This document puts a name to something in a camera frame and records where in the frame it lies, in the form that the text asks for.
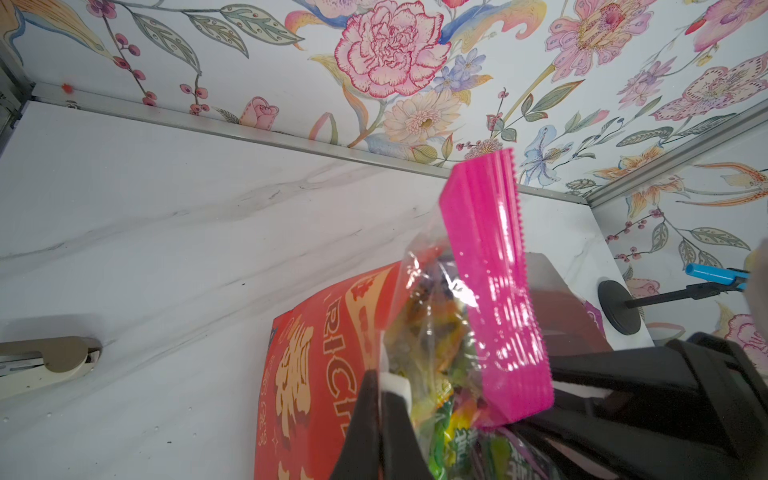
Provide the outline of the red white paper bag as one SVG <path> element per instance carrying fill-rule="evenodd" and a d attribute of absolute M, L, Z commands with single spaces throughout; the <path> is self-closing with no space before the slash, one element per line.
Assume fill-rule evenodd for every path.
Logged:
<path fill-rule="evenodd" d="M 553 356 L 608 352 L 600 311 L 575 296 L 550 260 L 526 256 L 533 304 Z M 327 479 L 342 451 L 371 340 L 394 303 L 398 262 L 336 283 L 277 317 L 262 378 L 255 476 Z M 473 426 L 478 400 L 439 383 L 439 437 L 429 464 L 438 479 L 539 478 L 500 433 Z"/>

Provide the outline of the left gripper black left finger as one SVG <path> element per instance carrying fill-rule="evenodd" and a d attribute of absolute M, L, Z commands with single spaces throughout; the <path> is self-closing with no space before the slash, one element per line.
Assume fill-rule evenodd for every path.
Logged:
<path fill-rule="evenodd" d="M 376 480 L 380 477 L 379 372 L 367 370 L 351 423 L 331 480 Z"/>

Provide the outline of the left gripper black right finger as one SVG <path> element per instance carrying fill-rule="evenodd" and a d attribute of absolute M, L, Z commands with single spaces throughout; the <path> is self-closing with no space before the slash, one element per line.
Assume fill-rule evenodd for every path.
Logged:
<path fill-rule="evenodd" d="M 381 458 L 386 480 L 433 480 L 417 442 L 405 400 L 381 396 Z"/>

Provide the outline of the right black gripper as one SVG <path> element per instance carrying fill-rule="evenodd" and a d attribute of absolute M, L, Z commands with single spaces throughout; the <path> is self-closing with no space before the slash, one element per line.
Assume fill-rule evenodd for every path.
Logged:
<path fill-rule="evenodd" d="M 764 479 L 767 386 L 734 342 L 697 333 L 649 347 L 550 361 L 554 380 L 608 390 L 559 391 L 515 432 L 569 479 L 591 473 L 568 447 L 621 479 Z"/>

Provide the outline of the large pink candy bag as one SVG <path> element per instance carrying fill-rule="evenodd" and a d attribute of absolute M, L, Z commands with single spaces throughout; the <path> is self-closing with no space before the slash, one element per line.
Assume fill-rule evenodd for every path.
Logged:
<path fill-rule="evenodd" d="M 549 409 L 554 386 L 535 318 L 514 155 L 460 163 L 408 246 L 381 329 L 379 388 L 401 396 L 423 458 L 436 453 L 439 383 L 479 401 L 483 434 Z"/>

